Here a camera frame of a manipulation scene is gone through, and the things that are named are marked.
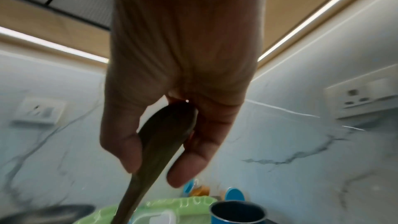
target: marble wall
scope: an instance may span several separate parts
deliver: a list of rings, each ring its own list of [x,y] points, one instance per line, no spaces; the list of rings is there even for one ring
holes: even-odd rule
[[[268,63],[199,178],[281,224],[398,223],[398,111],[335,120],[323,93],[398,63],[397,10],[359,0]]]
[[[129,176],[99,145],[103,84],[104,69],[0,44],[0,217],[50,205],[120,201]],[[26,96],[66,101],[59,123],[13,124]],[[143,121],[166,104],[151,106]],[[180,194],[163,174],[145,200]]]

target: finger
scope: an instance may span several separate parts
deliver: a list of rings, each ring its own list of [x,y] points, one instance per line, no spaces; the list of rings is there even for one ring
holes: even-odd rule
[[[135,173],[141,166],[142,144],[137,129],[145,109],[125,101],[107,82],[100,143],[120,160],[128,173]]]
[[[240,105],[221,105],[203,97],[195,100],[199,113],[194,134],[167,175],[173,187],[182,186],[208,165],[231,129],[240,108]]]

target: electrical outlet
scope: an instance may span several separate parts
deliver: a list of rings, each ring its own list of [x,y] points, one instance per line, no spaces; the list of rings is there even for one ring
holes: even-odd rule
[[[398,107],[398,65],[392,65],[325,89],[334,118]]]
[[[58,122],[66,102],[39,97],[26,97],[15,112],[14,122],[51,124]]]

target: black pan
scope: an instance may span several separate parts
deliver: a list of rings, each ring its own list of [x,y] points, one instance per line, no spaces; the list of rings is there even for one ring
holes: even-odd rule
[[[63,205],[13,214],[0,219],[0,224],[72,224],[93,213],[93,205]]]

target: hand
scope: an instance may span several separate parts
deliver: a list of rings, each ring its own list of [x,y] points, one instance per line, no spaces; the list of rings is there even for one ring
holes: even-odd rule
[[[262,49],[264,0],[115,0],[100,142],[129,173],[141,165],[145,109],[166,95],[198,109],[167,180],[209,163],[244,102]]]

